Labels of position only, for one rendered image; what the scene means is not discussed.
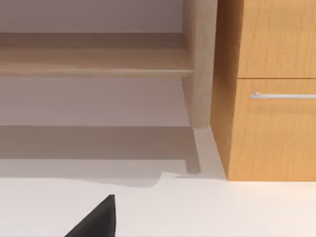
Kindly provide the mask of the wooden cupboard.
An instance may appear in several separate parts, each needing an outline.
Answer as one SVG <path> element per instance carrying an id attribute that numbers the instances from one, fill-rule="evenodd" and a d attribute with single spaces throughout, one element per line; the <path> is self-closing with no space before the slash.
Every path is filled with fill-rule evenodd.
<path id="1" fill-rule="evenodd" d="M 239 79 L 316 79 L 316 0 L 218 0 L 210 125 L 227 179 Z"/>

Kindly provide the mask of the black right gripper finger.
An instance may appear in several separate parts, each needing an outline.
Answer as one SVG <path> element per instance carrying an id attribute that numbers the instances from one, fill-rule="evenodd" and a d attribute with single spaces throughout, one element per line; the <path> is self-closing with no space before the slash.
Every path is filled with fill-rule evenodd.
<path id="1" fill-rule="evenodd" d="M 64 237 L 116 237 L 115 195 L 108 195 Z"/>

